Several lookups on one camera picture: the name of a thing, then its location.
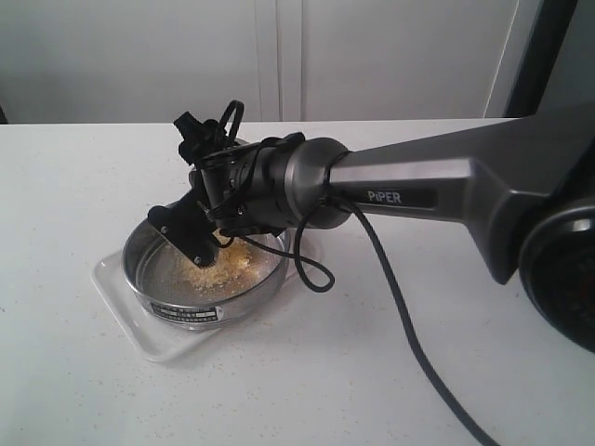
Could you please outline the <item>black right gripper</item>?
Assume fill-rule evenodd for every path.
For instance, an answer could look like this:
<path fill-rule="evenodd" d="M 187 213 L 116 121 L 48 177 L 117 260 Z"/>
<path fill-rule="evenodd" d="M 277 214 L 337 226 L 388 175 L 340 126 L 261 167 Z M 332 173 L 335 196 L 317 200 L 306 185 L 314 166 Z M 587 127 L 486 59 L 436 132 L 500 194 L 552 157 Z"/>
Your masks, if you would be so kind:
<path fill-rule="evenodd" d="M 257 159 L 256 152 L 207 156 L 196 165 L 191 189 L 173 204 L 152 207 L 148 222 L 195 267 L 214 266 L 231 241 L 260 233 L 244 203 Z"/>

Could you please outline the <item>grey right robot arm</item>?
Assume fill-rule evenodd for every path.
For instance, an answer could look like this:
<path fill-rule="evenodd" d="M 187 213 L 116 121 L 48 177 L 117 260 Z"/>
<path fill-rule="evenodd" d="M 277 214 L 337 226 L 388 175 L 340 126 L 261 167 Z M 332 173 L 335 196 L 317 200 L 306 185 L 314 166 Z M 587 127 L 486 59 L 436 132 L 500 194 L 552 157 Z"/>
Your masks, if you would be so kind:
<path fill-rule="evenodd" d="M 235 143 L 189 114 L 176 128 L 192 187 L 148 220 L 200 266 L 216 232 L 327 230 L 354 212 L 458 222 L 496 282 L 518 275 L 556 330 L 593 349 L 592 103 L 362 151 L 301 133 Z"/>

